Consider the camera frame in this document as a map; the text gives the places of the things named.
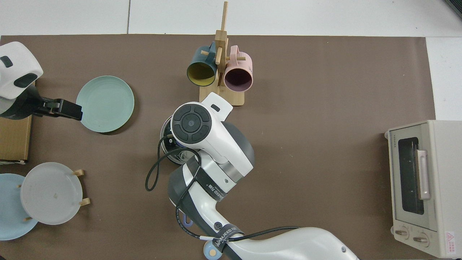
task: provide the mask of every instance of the toaster oven handle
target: toaster oven handle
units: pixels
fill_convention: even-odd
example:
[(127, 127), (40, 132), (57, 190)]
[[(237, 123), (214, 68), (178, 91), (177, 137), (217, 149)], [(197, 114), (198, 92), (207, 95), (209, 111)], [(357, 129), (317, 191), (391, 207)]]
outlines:
[(417, 193), (419, 199), (430, 199), (428, 185), (427, 151), (416, 150)]

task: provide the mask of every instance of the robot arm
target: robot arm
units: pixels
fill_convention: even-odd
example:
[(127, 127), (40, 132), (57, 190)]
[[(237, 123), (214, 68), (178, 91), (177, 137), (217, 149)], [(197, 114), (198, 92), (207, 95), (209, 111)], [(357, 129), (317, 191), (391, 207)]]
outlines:
[(30, 115), (82, 119), (82, 107), (64, 99), (41, 97), (32, 85), (43, 74), (37, 59), (21, 43), (0, 46), (0, 117)]
[(171, 129), (183, 146), (208, 153), (237, 182), (255, 164), (254, 151), (244, 135), (224, 122), (232, 106), (222, 97), (210, 93), (202, 103), (186, 103), (173, 113)]
[[(255, 164), (249, 141), (231, 123), (223, 122), (231, 110), (232, 106), (224, 99), (210, 93), (202, 103), (180, 106), (171, 121), (176, 140), (183, 146), (200, 150), (201, 167), (192, 157), (172, 172), (168, 194), (172, 203), (207, 236), (216, 238), (206, 243), (206, 257), (215, 260), (223, 252), (232, 260), (357, 260), (338, 238), (318, 228), (298, 228), (264, 240), (243, 239), (238, 232), (232, 233), (229, 240), (217, 239), (228, 230), (238, 228), (217, 212), (216, 203)], [(186, 196), (180, 199), (185, 191)]]

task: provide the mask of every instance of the black cable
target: black cable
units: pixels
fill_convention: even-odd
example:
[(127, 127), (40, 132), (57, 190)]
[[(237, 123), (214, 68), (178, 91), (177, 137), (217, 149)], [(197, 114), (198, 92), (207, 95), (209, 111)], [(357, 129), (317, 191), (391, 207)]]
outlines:
[(244, 240), (244, 239), (249, 239), (249, 238), (252, 238), (252, 237), (256, 237), (256, 236), (259, 236), (259, 235), (264, 235), (264, 234), (268, 234), (268, 233), (275, 232), (275, 231), (280, 231), (280, 230), (286, 230), (286, 229), (299, 229), (299, 228), (300, 228), (300, 227), (297, 227), (297, 226), (277, 227), (277, 228), (273, 228), (273, 229), (267, 229), (267, 230), (264, 230), (264, 231), (256, 232), (256, 233), (253, 233), (253, 234), (250, 234), (250, 235), (245, 235), (245, 236), (241, 236), (241, 237), (230, 238), (230, 239), (228, 239), (228, 242), (236, 242), (236, 241), (240, 241), (240, 240)]
[[(167, 136), (162, 137), (162, 138), (159, 140), (159, 143), (158, 143), (158, 145), (157, 145), (157, 162), (154, 163), (154, 165), (151, 167), (151, 169), (149, 170), (149, 172), (148, 172), (148, 174), (147, 174), (147, 176), (146, 176), (145, 189), (146, 189), (147, 191), (149, 191), (149, 192), (152, 191), (152, 190), (156, 187), (156, 185), (157, 185), (157, 181), (159, 180), (159, 174), (160, 174), (160, 162), (161, 162), (163, 159), (165, 159), (167, 156), (169, 156), (169, 155), (171, 155), (171, 154), (173, 154), (173, 153), (179, 151), (179, 149), (188, 150), (188, 151), (192, 150), (191, 148), (186, 148), (186, 149), (185, 149), (185, 148), (178, 148), (178, 149), (175, 149), (175, 150), (173, 150), (173, 151), (170, 151), (170, 152), (166, 153), (164, 156), (162, 156), (162, 158), (160, 158), (160, 145), (162, 144), (162, 142), (163, 142), (165, 139), (169, 139), (169, 138), (172, 138), (172, 137), (173, 137), (173, 135), (167, 135)], [(150, 179), (150, 177), (151, 177), (152, 172), (154, 171), (154, 169), (155, 169), (156, 167), (157, 167), (156, 179), (154, 180), (154, 184), (152, 185), (152, 187), (149, 188), (148, 181), (149, 181), (149, 179)]]
[[(193, 175), (193, 179), (191, 180), (191, 182), (189, 183), (189, 185), (186, 187), (186, 189), (184, 190), (183, 194), (180, 196), (180, 199), (178, 200), (177, 204), (176, 204), (176, 207), (175, 207), (175, 215), (176, 215), (176, 222), (178, 223), (178, 225), (180, 226), (180, 228), (188, 235), (194, 237), (194, 238), (197, 238), (197, 239), (200, 239), (200, 235), (190, 231), (188, 228), (186, 228), (183, 223), (181, 223), (181, 219), (180, 219), (180, 204), (181, 204), (181, 201), (184, 199), (184, 197), (186, 196), (186, 194), (188, 193), (189, 189), (192, 187), (192, 185), (196, 182), (196, 174), (197, 172), (199, 171), (201, 165), (202, 165), (202, 159), (199, 155), (199, 153), (196, 151), (196, 150), (193, 150), (191, 148), (177, 148), (175, 150), (172, 150), (168, 153), (166, 153), (164, 156), (160, 157), (160, 145), (162, 144), (162, 142), (165, 140), (165, 139), (169, 139), (169, 138), (172, 138), (173, 136), (171, 135), (168, 135), (168, 136), (164, 136), (162, 137), (160, 140), (159, 140), (159, 143), (157, 145), (157, 162), (154, 163), (154, 165), (151, 167), (151, 169), (149, 170), (147, 176), (146, 176), (146, 182), (145, 182), (145, 188), (147, 191), (152, 191), (155, 187), (156, 187), (156, 184), (157, 184), (157, 181), (159, 179), (159, 173), (160, 173), (160, 162), (163, 161), (165, 158), (167, 158), (167, 156), (173, 154), (173, 153), (176, 153), (178, 151), (190, 151), (192, 153), (194, 153), (194, 155), (197, 157), (197, 161), (199, 163), (199, 167), (197, 168), (196, 172), (194, 173)], [(149, 188), (149, 185), (148, 185), (148, 182), (149, 182), (149, 178), (152, 174), (152, 172), (154, 171), (154, 169), (157, 167), (157, 175), (156, 175), (156, 179), (154, 181), (154, 184), (152, 185), (151, 188)], [(264, 235), (264, 234), (268, 234), (268, 233), (271, 233), (271, 232), (275, 232), (275, 231), (280, 231), (280, 230), (287, 230), (287, 229), (299, 229), (300, 227), (297, 227), (297, 226), (284, 226), (284, 227), (277, 227), (277, 228), (272, 228), (272, 229), (267, 229), (267, 230), (264, 230), (264, 231), (260, 231), (260, 232), (256, 232), (256, 233), (252, 233), (252, 234), (249, 234), (249, 235), (244, 235), (244, 236), (241, 236), (241, 237), (235, 237), (235, 238), (230, 238), (228, 239), (228, 242), (236, 242), (236, 241), (240, 241), (240, 240), (244, 240), (244, 239), (249, 239), (249, 238), (252, 238), (252, 237), (256, 237), (256, 236), (260, 236), (260, 235)]]

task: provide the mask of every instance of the black strap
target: black strap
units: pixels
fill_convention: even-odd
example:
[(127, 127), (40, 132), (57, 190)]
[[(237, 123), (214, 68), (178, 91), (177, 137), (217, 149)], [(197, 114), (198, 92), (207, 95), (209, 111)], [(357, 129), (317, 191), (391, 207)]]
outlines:
[[(189, 171), (194, 174), (197, 171), (197, 168), (199, 167), (199, 164), (195, 160), (194, 157), (188, 160), (186, 162), (186, 165), (188, 166)], [(216, 201), (220, 202), (223, 200), (227, 193), (224, 192), (220, 186), (218, 186), (210, 176), (204, 171), (204, 169), (200, 168), (197, 171), (196, 174), (196, 180), (199, 183), (199, 185), (206, 191), (213, 199)]]
[(244, 234), (238, 227), (233, 224), (226, 224), (220, 231), (218, 231), (215, 238), (212, 240), (212, 244), (220, 251), (223, 252), (228, 239), (233, 235), (240, 233)]

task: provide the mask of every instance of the pink mug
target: pink mug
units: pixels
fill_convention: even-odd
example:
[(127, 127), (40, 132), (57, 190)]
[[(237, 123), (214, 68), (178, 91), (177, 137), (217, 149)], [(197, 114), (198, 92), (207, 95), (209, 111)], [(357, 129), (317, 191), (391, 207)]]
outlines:
[[(245, 57), (245, 61), (238, 61), (238, 57)], [(230, 60), (226, 63), (223, 78), (225, 86), (235, 92), (248, 90), (254, 82), (252, 59), (247, 53), (239, 51), (237, 45), (231, 46)]]

